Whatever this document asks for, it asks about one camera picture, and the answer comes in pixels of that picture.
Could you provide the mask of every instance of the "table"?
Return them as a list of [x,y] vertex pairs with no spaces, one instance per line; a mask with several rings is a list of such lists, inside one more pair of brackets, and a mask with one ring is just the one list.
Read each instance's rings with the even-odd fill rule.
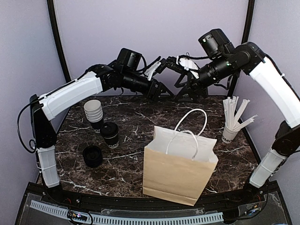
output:
[[[241,189],[257,166],[255,156],[243,134],[234,141],[221,141],[225,123],[223,96],[211,96],[201,103],[153,102],[142,96],[90,97],[72,106],[67,114],[56,145],[56,160],[60,181],[65,190],[117,197],[143,195],[143,150],[153,140],[154,125],[174,129],[191,109],[207,112],[208,125],[202,136],[216,138],[214,152],[218,165],[202,195]],[[105,121],[119,126],[120,147],[110,149],[87,121],[83,105],[88,100],[101,101]],[[204,123],[201,112],[190,114],[179,127],[198,133]],[[98,168],[85,165],[82,150],[97,145],[103,152],[103,164]]]

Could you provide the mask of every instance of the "black vertical pole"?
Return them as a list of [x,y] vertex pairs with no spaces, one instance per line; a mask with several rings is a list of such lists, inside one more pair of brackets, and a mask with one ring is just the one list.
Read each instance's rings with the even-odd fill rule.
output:
[[47,4],[48,4],[50,23],[51,23],[51,27],[52,27],[52,33],[53,33],[53,37],[54,37],[54,41],[55,41],[55,45],[56,45],[57,54],[60,59],[60,65],[62,68],[62,72],[64,73],[66,82],[70,82],[71,77],[70,77],[70,73],[69,73],[69,70],[67,67],[65,54],[64,54],[64,51],[63,51],[62,45],[61,45],[60,33],[58,30],[58,25],[57,25],[57,20],[56,20],[56,15],[55,15],[54,2],[53,2],[53,0],[47,0]]
[[[253,11],[254,11],[254,3],[255,3],[255,0],[249,0],[249,2],[248,2],[248,9],[247,9],[247,15],[246,15],[243,38],[242,38],[242,44],[247,42],[248,39],[249,39],[250,28],[251,28],[252,17],[253,17]],[[228,97],[233,96],[233,93],[234,93],[237,82],[238,82],[238,77],[233,76],[231,84],[230,84],[229,91],[227,93]]]

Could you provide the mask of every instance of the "coffee cup lid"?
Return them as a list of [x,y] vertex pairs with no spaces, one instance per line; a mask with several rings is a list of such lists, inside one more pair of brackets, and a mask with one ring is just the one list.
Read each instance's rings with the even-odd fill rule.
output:
[[104,123],[101,127],[100,133],[103,137],[109,138],[115,136],[119,131],[117,124],[113,122]]

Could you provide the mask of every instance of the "white backdrop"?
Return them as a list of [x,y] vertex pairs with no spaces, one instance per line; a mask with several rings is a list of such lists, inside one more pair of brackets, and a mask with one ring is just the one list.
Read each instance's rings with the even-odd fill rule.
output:
[[[189,52],[204,56],[198,38],[214,28],[221,28],[234,45],[239,45],[247,4],[248,0],[55,1],[72,79],[91,65],[113,61],[123,47],[142,53],[148,63],[159,55],[166,58]],[[178,76],[166,69],[156,78],[176,91],[173,85]],[[227,93],[220,87],[209,91],[212,95]],[[112,90],[104,95],[117,93]]]

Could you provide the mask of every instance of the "white wall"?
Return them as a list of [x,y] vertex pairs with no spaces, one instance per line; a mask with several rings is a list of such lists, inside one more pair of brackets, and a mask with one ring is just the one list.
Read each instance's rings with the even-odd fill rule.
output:
[[[45,0],[0,1],[0,224],[14,224],[28,181],[38,175],[35,155],[22,148],[16,131],[19,111],[33,94],[65,83]],[[63,115],[54,121],[58,128]],[[32,137],[29,111],[22,137]]]
[[[300,94],[300,1],[264,0],[255,2],[249,40],[270,55]],[[250,99],[244,118],[258,114],[248,131],[263,157],[272,145],[279,124],[284,120],[271,98],[250,77],[241,76],[235,95]],[[283,192],[293,224],[300,224],[300,154],[293,155],[274,178]]]
[[[238,45],[248,5],[247,0],[56,0],[55,3],[72,79],[91,65],[113,61],[123,47],[142,53],[148,63],[159,55],[189,52],[191,56],[204,56],[198,38],[213,28],[222,28],[233,44]],[[176,91],[174,84],[179,74],[166,69],[156,77]],[[209,90],[212,95],[227,93],[220,87]]]

